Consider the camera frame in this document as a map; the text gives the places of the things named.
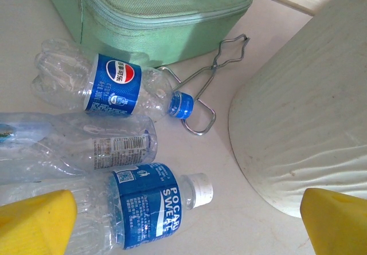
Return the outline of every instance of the white bottle cap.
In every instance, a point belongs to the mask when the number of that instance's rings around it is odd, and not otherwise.
[[[208,176],[203,173],[188,175],[195,191],[194,207],[205,205],[213,199],[213,186]]]

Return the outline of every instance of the metal tongs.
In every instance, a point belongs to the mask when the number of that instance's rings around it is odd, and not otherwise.
[[[242,50],[241,50],[241,56],[239,58],[236,59],[230,59],[230,60],[226,60],[225,62],[223,62],[222,64],[218,64],[218,59],[222,54],[222,46],[224,43],[229,43],[229,42],[236,42],[239,39],[243,38],[243,45],[242,45]],[[189,125],[186,119],[182,119],[182,124],[183,126],[192,134],[197,135],[197,136],[202,136],[205,135],[207,132],[209,132],[209,130],[211,129],[211,127],[213,126],[214,122],[216,121],[217,118],[217,114],[215,113],[215,111],[213,109],[211,109],[211,107],[209,107],[206,103],[204,103],[202,100],[200,100],[200,96],[204,93],[204,91],[207,89],[207,87],[209,86],[209,84],[212,82],[212,80],[214,79],[214,76],[216,75],[216,72],[218,69],[223,68],[224,66],[226,66],[228,63],[233,63],[233,62],[239,62],[241,61],[244,56],[245,56],[245,47],[248,43],[248,41],[250,40],[250,38],[248,38],[245,34],[241,34],[239,36],[237,36],[234,39],[226,39],[226,40],[222,40],[219,43],[219,47],[218,47],[218,53],[215,56],[214,60],[213,60],[213,64],[211,66],[207,66],[207,67],[203,67],[200,70],[196,71],[195,73],[193,73],[191,76],[189,76],[188,78],[186,78],[184,81],[181,81],[176,74],[168,67],[162,66],[159,67],[159,70],[162,71],[167,71],[169,72],[177,81],[178,81],[178,85],[173,88],[173,91],[177,91],[178,89],[180,89],[182,86],[184,86],[185,84],[187,84],[190,80],[193,80],[195,77],[197,77],[200,73],[209,70],[211,71],[211,75],[209,77],[209,79],[207,80],[207,82],[204,84],[204,86],[201,88],[201,90],[196,94],[196,96],[194,97],[194,103],[196,101],[200,102],[200,104],[202,104],[206,109],[208,109],[208,111],[211,112],[212,114],[212,119],[210,120],[209,124],[206,126],[206,128],[202,131],[196,131],[194,129],[192,129]]]

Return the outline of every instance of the empty plastic bottle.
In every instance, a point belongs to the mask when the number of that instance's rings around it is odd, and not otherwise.
[[[90,52],[73,41],[44,41],[35,64],[40,71],[33,93],[59,108],[133,113],[157,121],[166,114],[185,119],[194,107],[190,95],[172,91],[161,71]]]
[[[77,202],[77,221],[66,254],[106,254],[172,235],[182,213],[209,203],[205,174],[176,176],[161,163],[115,167],[73,179],[0,186],[0,205],[67,189]]]
[[[0,113],[0,184],[149,163],[157,146],[147,116]]]

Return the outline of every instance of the plastic bottle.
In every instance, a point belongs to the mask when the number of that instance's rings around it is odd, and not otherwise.
[[[0,184],[149,163],[157,146],[147,116],[0,113]]]
[[[133,113],[157,121],[167,113],[185,119],[194,107],[191,96],[172,91],[161,71],[90,52],[73,41],[44,41],[35,65],[40,71],[33,93],[59,108]]]
[[[77,221],[66,254],[106,254],[167,237],[182,213],[209,203],[205,174],[176,176],[161,163],[116,167],[73,179],[0,186],[0,205],[61,189],[77,202]]]

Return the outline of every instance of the pepsi bottle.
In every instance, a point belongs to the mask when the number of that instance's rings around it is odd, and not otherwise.
[[[154,121],[166,114],[186,119],[193,110],[193,98],[173,92],[161,71],[96,54],[73,41],[44,41],[35,65],[33,94],[62,109],[140,114]]]

